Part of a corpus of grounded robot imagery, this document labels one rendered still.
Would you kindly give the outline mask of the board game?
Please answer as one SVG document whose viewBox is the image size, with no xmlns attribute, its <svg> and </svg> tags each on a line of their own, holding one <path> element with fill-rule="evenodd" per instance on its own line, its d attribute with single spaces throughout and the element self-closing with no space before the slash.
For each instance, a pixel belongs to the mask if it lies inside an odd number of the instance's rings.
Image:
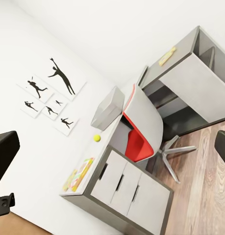
<svg viewBox="0 0 225 235">
<path fill-rule="evenodd" d="M 68 188 L 70 188 L 72 191 L 76 192 L 78 186 L 80 185 L 81 181 L 85 177 L 87 171 L 89 170 L 89 168 L 92 165 L 94 160 L 95 160 L 95 158 L 93 158 L 93 157 L 85 159 L 85 161 L 83 162 L 80 169 L 77 170 L 77 173 Z"/>
</svg>

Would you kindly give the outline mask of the jigsaw puzzle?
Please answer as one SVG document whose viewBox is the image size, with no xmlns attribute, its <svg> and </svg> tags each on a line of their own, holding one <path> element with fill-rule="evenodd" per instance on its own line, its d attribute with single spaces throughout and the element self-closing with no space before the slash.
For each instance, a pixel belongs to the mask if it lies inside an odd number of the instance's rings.
<svg viewBox="0 0 225 235">
<path fill-rule="evenodd" d="M 162 66 L 173 54 L 173 52 L 175 51 L 175 46 L 173 46 L 164 56 L 163 58 L 160 60 L 159 64 L 160 66 Z"/>
<path fill-rule="evenodd" d="M 75 177 L 77 173 L 77 169 L 74 169 L 71 174 L 69 175 L 68 179 L 66 180 L 65 184 L 63 185 L 63 189 L 66 191 L 70 185 L 70 183 L 72 182 L 73 178 Z"/>
</svg>

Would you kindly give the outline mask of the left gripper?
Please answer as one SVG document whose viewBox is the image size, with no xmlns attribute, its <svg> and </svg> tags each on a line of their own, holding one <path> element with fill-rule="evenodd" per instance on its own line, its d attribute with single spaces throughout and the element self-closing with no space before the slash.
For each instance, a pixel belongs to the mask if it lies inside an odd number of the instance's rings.
<svg viewBox="0 0 225 235">
<path fill-rule="evenodd" d="M 9 196 L 0 198 L 0 216 L 10 214 L 10 207 L 15 206 L 15 197 L 12 192 Z"/>
</svg>

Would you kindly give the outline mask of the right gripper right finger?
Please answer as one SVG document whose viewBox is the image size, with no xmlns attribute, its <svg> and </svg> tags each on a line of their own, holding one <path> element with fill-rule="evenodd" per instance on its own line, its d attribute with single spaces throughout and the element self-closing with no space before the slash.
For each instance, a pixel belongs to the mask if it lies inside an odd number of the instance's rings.
<svg viewBox="0 0 225 235">
<path fill-rule="evenodd" d="M 214 147 L 225 162 L 225 131 L 219 130 L 215 139 Z"/>
</svg>

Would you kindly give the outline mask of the toy box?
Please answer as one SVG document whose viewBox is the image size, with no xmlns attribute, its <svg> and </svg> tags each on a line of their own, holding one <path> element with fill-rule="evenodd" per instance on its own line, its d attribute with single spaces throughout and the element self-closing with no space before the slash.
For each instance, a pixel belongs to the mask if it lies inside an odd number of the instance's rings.
<svg viewBox="0 0 225 235">
<path fill-rule="evenodd" d="M 98 106 L 90 126 L 104 131 L 122 112 L 124 97 L 115 86 Z"/>
</svg>

